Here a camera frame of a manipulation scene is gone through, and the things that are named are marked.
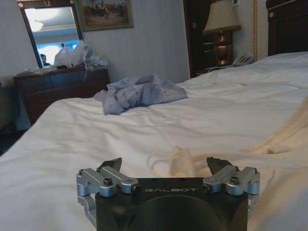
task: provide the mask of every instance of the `mirror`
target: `mirror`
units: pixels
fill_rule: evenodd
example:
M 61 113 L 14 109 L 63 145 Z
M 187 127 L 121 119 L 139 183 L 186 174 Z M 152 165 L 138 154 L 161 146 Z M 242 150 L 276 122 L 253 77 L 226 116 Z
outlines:
M 72 51 L 82 39 L 74 1 L 18 1 L 39 67 L 54 64 L 63 46 Z

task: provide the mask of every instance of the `dark wooden door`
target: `dark wooden door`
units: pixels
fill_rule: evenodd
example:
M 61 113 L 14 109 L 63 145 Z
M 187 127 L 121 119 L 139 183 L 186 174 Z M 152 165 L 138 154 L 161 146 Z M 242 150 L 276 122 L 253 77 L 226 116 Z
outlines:
M 212 0 L 183 0 L 191 77 L 216 66 L 214 34 L 203 35 Z

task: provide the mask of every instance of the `framed painting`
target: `framed painting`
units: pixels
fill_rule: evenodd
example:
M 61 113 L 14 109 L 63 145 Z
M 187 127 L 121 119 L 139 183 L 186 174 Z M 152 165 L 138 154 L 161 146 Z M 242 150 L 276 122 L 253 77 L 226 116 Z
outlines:
M 130 0 L 78 0 L 83 31 L 133 27 Z

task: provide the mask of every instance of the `crumpled blue cloth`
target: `crumpled blue cloth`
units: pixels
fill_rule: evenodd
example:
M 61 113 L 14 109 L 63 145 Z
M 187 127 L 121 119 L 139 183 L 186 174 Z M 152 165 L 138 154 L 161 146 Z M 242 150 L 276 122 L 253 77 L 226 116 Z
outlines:
M 94 98 L 103 103 L 105 115 L 119 115 L 132 107 L 168 103 L 186 99 L 183 88 L 169 80 L 160 80 L 156 75 L 124 78 L 107 85 L 108 91 L 102 90 Z

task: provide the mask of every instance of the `screw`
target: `screw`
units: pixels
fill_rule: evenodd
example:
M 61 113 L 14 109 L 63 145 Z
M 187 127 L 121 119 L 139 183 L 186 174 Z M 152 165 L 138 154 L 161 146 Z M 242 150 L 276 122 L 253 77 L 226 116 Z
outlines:
M 106 186 L 110 186 L 110 185 L 112 185 L 112 179 L 111 178 L 105 178 L 104 180 L 103 180 L 103 183 L 104 183 L 104 185 L 106 185 Z
M 238 177 L 230 177 L 229 180 L 232 184 L 240 184 L 240 179 Z
M 209 184 L 204 184 L 201 186 L 205 194 L 209 194 L 212 191 L 212 187 Z
M 131 194 L 136 194 L 136 193 L 138 193 L 140 191 L 140 189 L 141 189 L 140 185 L 135 184 L 135 185 L 133 185 L 131 187 L 131 191 L 130 192 L 131 192 Z

